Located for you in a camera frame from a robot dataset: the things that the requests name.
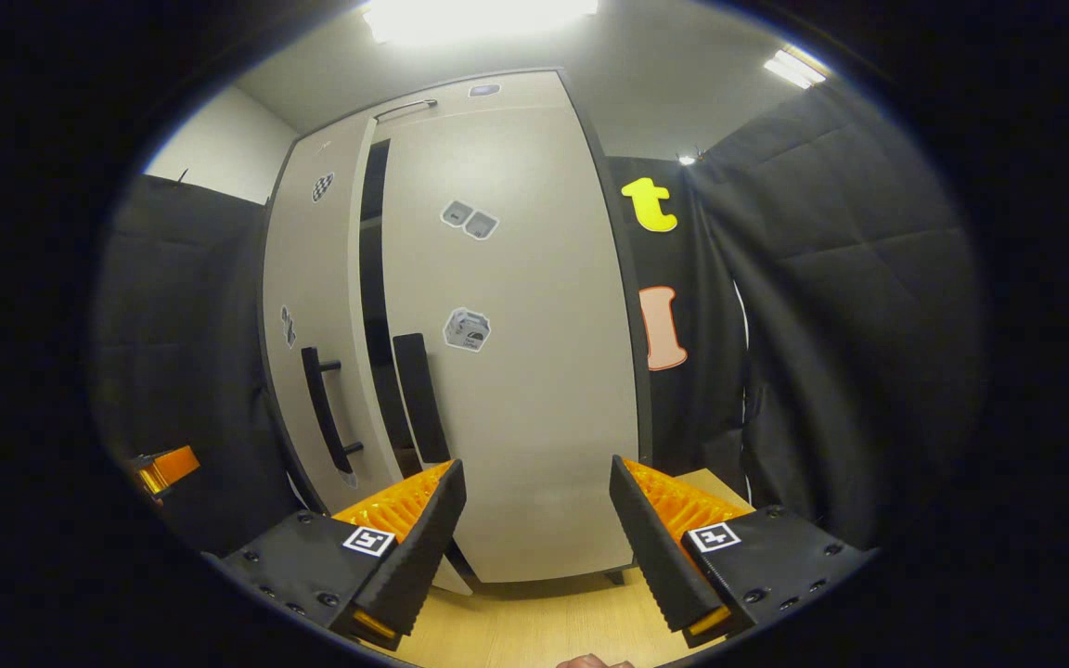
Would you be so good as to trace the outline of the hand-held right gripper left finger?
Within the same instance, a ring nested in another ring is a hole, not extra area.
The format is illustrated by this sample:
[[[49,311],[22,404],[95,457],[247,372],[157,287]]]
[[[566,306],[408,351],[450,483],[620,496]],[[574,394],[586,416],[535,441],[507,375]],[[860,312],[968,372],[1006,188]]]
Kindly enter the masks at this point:
[[[205,558],[291,618],[396,650],[416,624],[466,500],[454,459],[334,516],[289,513],[246,545]]]

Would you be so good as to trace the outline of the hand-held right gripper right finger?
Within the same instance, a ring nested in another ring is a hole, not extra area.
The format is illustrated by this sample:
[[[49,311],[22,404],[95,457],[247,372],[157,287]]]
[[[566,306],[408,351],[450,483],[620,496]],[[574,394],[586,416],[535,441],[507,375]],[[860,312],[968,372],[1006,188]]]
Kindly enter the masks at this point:
[[[622,456],[608,495],[667,627],[692,648],[776,624],[874,557],[783,504],[754,510]]]

